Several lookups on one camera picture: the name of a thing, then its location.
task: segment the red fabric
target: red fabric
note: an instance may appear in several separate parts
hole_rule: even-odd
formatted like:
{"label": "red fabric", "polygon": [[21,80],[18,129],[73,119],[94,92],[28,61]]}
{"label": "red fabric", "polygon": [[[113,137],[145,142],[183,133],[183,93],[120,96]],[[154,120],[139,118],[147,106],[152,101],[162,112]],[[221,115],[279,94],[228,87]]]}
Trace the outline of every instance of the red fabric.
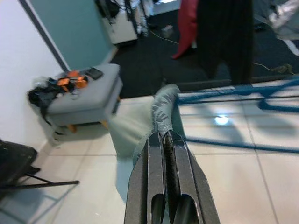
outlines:
{"label": "red fabric", "polygon": [[178,12],[178,29],[181,33],[178,52],[173,59],[180,57],[192,44],[197,36],[197,5],[199,0],[182,0]]}

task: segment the tile floor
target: tile floor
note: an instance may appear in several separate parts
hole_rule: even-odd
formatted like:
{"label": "tile floor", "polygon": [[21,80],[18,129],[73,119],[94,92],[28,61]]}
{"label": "tile floor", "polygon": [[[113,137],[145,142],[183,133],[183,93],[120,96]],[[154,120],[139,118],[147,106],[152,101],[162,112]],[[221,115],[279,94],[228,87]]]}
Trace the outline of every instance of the tile floor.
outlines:
{"label": "tile floor", "polygon": [[[122,100],[117,113],[151,99]],[[298,99],[284,103],[298,104]],[[263,112],[254,100],[185,105],[180,112],[186,135],[299,145],[298,115]],[[227,125],[215,123],[219,114],[227,115]],[[207,176],[222,224],[298,223],[299,155],[195,143],[189,148]],[[123,223],[132,162],[117,161],[101,125],[78,127],[77,134],[51,151],[42,168],[42,177],[81,183],[10,194],[0,202],[0,224]]]}

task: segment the chair leg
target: chair leg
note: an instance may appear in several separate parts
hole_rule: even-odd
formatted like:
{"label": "chair leg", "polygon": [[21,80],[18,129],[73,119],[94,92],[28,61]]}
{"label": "chair leg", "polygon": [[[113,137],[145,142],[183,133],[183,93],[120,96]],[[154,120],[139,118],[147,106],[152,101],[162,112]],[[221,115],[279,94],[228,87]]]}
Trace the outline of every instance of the chair leg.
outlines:
{"label": "chair leg", "polygon": [[14,191],[14,190],[23,190],[23,189],[34,189],[34,188],[45,188],[45,187],[56,187],[56,186],[63,186],[63,185],[71,185],[71,184],[79,184],[80,181],[64,181],[64,182],[52,182],[48,181],[46,179],[43,179],[38,176],[34,176],[29,173],[25,173],[26,176],[33,177],[37,180],[43,181],[45,183],[39,183],[39,184],[27,184],[27,185],[17,185],[17,186],[2,186],[0,187],[0,192],[2,191]]}

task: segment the orange object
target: orange object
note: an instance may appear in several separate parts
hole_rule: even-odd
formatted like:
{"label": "orange object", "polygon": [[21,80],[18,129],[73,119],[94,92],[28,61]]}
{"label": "orange object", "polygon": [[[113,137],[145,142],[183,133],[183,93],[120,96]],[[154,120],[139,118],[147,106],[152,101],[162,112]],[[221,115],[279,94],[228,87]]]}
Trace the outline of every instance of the orange object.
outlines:
{"label": "orange object", "polygon": [[73,71],[70,71],[67,75],[67,77],[69,78],[75,78],[75,77],[78,77],[80,75],[79,71],[77,70],[73,70]]}
{"label": "orange object", "polygon": [[77,88],[84,88],[87,86],[87,81],[85,79],[85,76],[79,76],[75,82],[75,86]]}
{"label": "orange object", "polygon": [[61,86],[64,91],[69,92],[67,85],[70,83],[70,79],[69,78],[61,78],[58,80],[57,85]]}

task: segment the ottoman leg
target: ottoman leg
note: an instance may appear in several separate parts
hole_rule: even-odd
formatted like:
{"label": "ottoman leg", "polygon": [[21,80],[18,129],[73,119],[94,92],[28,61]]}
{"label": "ottoman leg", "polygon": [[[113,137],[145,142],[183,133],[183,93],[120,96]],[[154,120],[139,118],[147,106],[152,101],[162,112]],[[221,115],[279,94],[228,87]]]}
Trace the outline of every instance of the ottoman leg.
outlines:
{"label": "ottoman leg", "polygon": [[72,133],[76,133],[77,128],[74,125],[67,125],[67,128],[72,132]]}
{"label": "ottoman leg", "polygon": [[108,122],[105,120],[101,120],[100,123],[108,130]]}

